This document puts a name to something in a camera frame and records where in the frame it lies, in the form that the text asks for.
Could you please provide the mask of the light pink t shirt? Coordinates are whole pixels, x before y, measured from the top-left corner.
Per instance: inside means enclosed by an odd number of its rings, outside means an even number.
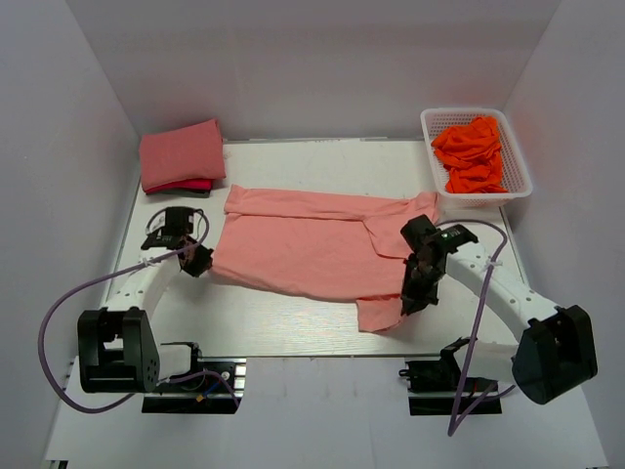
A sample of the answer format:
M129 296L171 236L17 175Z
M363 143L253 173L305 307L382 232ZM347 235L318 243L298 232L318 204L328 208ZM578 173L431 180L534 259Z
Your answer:
M439 218L438 196L413 198L233 186L213 272L233 283L326 302L353 302L361 332L403 322L400 291L410 249L401 228Z

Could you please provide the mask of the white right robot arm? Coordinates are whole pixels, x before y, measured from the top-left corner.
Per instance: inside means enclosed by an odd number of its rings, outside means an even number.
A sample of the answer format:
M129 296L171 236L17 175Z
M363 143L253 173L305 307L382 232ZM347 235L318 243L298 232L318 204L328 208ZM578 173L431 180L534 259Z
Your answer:
M579 306L565 308L531 290L471 241L451 248L423 245L406 262L404 290L434 304L445 276L475 293L517 342L459 338L436 360L412 361L400 371L411 392L466 391L473 381L500 382L544 405L597 375L591 319Z

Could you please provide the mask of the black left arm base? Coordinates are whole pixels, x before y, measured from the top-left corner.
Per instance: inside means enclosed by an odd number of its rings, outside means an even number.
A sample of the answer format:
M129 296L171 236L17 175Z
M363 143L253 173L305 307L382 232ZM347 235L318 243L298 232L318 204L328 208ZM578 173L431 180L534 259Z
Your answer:
M200 357L190 373L210 371L181 383L160 384L154 393L143 397L143 414L171 415L234 415L238 405L225 385L228 383L237 401L243 399L245 359L203 358Z

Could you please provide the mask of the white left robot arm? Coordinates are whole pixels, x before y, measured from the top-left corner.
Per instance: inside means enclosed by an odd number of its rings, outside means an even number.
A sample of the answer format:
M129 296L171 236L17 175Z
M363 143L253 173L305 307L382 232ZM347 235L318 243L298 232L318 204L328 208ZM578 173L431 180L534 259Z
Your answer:
M172 279L209 271L213 251L188 234L150 234L141 250L139 269L103 307L78 319L80 382L87 393L151 393L170 378L194 390L205 381L196 346L165 341L150 321Z

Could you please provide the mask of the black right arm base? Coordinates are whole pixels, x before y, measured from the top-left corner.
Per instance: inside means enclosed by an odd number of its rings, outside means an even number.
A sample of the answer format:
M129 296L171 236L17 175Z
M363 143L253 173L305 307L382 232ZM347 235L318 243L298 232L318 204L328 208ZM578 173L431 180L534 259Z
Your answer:
M407 384L408 407L411 416L450 416L458 388L463 360L457 362L454 353L469 343L459 338L444 347L437 358L425 357L409 360L398 371L398 377ZM488 397L477 405L471 415L497 415L502 413L501 400L496 399L499 389L495 381L481 377L467 377L462 388L458 413L469 407L481 393L493 384Z

